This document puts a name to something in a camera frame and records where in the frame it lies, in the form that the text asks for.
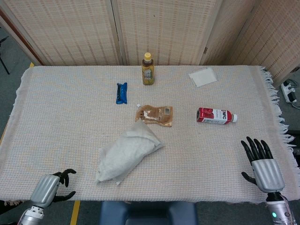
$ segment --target crumpled white bag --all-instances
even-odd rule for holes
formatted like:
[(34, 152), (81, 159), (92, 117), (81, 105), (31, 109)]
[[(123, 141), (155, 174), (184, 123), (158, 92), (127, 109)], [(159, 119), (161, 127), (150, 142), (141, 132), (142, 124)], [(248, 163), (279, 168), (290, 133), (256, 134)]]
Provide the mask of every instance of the crumpled white bag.
[(164, 145), (140, 119), (114, 143), (100, 149), (97, 183), (113, 179), (117, 185), (142, 161)]

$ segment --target floor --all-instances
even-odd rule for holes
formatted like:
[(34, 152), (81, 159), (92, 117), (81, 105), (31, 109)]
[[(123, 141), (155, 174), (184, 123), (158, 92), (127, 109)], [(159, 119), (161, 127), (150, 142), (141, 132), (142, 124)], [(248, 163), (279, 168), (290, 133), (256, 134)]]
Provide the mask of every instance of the floor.
[[(0, 38), (6, 36), (3, 29), (0, 29)], [(29, 67), (30, 60), (22, 52), (20, 47), (8, 38), (3, 42), (0, 53), (10, 75), (7, 75), (0, 65), (0, 134), (2, 134), (15, 101), (15, 91), (21, 83), (23, 72)], [(300, 71), (292, 76), (300, 83)], [(300, 129), (300, 110), (292, 108), (283, 101), (281, 91), (280, 107), (283, 117), (290, 129)], [(300, 87), (296, 90), (300, 104)], [(44, 225), (69, 224), (72, 216), (74, 201), (57, 202), (45, 209)], [(19, 219), (22, 213), (30, 208), (30, 202), (25, 202), (18, 207), (0, 215), (0, 225), (14, 222)], [(78, 214), (78, 225), (98, 224), (101, 202), (81, 201)], [(291, 201), (291, 208), (294, 212), (300, 212), (300, 200)], [(197, 204), (199, 225), (271, 225), (272, 220), (264, 203), (238, 203), (228, 204), (226, 202), (199, 202)], [(296, 214), (296, 220), (300, 222), (300, 214)]]

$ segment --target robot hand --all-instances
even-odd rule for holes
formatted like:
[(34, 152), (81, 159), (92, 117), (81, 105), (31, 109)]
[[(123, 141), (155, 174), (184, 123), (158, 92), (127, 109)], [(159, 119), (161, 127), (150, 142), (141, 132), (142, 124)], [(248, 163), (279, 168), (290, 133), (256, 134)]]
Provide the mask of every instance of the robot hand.
[(57, 172), (41, 177), (30, 197), (33, 206), (23, 213), (18, 223), (19, 225), (38, 225), (44, 217), (44, 208), (48, 207), (52, 202), (65, 201), (75, 195), (75, 191), (72, 191), (66, 196), (56, 195), (60, 183), (68, 187), (69, 173), (75, 174), (76, 171), (67, 169), (64, 172)]
[(257, 185), (261, 191), (268, 193), (266, 202), (275, 225), (297, 225), (287, 199), (280, 193), (285, 183), (267, 143), (263, 140), (260, 143), (257, 139), (253, 142), (250, 137), (247, 137), (247, 140), (251, 149), (244, 141), (241, 143), (252, 165), (255, 178), (245, 172), (242, 172), (242, 176)]

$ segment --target white bottle cap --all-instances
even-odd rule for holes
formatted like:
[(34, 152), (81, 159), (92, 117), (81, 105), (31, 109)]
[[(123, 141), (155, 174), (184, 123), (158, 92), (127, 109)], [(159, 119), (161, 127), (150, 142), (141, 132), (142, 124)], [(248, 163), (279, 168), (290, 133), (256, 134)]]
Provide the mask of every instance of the white bottle cap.
[(233, 115), (233, 123), (235, 123), (238, 120), (238, 116), (236, 114)]

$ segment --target woven screen panel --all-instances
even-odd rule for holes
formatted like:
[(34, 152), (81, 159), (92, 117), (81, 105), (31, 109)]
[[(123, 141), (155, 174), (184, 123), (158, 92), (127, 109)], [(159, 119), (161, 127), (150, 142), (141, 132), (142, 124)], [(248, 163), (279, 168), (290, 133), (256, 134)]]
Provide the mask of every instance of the woven screen panel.
[(223, 0), (201, 65), (220, 65), (228, 56), (256, 0)]
[(196, 65), (217, 0), (117, 0), (128, 65)]
[(104, 0), (5, 3), (50, 65), (119, 65)]
[(300, 1), (262, 0), (228, 65), (261, 65), (275, 85), (300, 63)]

